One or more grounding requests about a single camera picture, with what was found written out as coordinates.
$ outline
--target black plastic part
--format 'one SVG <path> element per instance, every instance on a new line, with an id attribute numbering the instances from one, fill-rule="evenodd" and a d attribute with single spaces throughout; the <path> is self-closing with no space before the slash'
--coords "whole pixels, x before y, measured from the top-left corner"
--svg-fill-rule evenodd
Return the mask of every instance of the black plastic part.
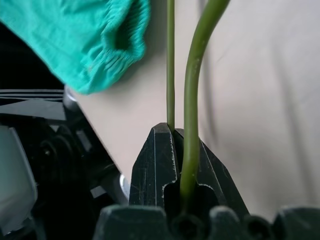
<path id="1" fill-rule="evenodd" d="M 129 207 L 100 215 L 94 240 L 319 240 L 320 209 L 279 212 L 274 224 L 251 216 L 226 167 L 200 144 L 193 208 L 180 215 L 183 130 L 153 127 L 132 170 Z"/>
<path id="2" fill-rule="evenodd" d="M 182 129 L 176 129 L 173 135 L 166 123 L 151 129 L 132 169 L 130 205 L 162 207 L 170 219 L 179 213 L 183 141 Z M 209 210 L 223 205 L 242 219 L 248 210 L 228 170 L 202 141 L 199 144 L 200 163 L 192 213 L 207 222 Z"/>

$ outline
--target plant stem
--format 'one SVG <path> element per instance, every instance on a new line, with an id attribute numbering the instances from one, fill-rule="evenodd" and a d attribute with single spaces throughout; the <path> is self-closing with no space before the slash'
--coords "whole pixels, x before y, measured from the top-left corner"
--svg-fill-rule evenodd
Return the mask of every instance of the plant stem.
<path id="1" fill-rule="evenodd" d="M 166 10 L 166 121 L 175 131 L 175 0 L 167 0 Z"/>
<path id="2" fill-rule="evenodd" d="M 199 165 L 198 84 L 202 59 L 210 36 L 230 0 L 209 0 L 196 26 L 184 83 L 184 150 L 180 180 L 183 212 L 192 204 Z"/>

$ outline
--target thin green stem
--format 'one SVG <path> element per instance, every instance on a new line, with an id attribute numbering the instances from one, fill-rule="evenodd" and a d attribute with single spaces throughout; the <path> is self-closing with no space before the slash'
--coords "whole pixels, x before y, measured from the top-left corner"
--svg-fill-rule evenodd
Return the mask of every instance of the thin green stem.
<path id="1" fill-rule="evenodd" d="M 167 0 L 166 26 L 166 121 L 175 130 L 175 0 Z"/>

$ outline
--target green cloth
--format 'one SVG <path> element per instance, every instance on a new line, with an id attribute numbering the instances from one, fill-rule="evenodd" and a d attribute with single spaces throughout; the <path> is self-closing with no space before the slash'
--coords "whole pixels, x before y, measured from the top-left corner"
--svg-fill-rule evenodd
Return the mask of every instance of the green cloth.
<path id="1" fill-rule="evenodd" d="M 0 21 L 82 94 L 108 88 L 143 57 L 149 18 L 149 0 L 0 0 Z"/>

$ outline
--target beige surface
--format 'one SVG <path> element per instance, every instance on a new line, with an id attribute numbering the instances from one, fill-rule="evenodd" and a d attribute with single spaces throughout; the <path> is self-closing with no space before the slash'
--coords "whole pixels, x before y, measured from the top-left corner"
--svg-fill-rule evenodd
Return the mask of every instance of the beige surface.
<path id="1" fill-rule="evenodd" d="M 176 0 L 176 127 L 185 66 L 204 0 Z M 166 4 L 151 0 L 145 58 L 105 92 L 77 95 L 130 178 L 152 126 L 166 120 Z M 320 203 L 320 2 L 233 0 L 211 39 L 199 85 L 201 139 L 252 213 Z"/>

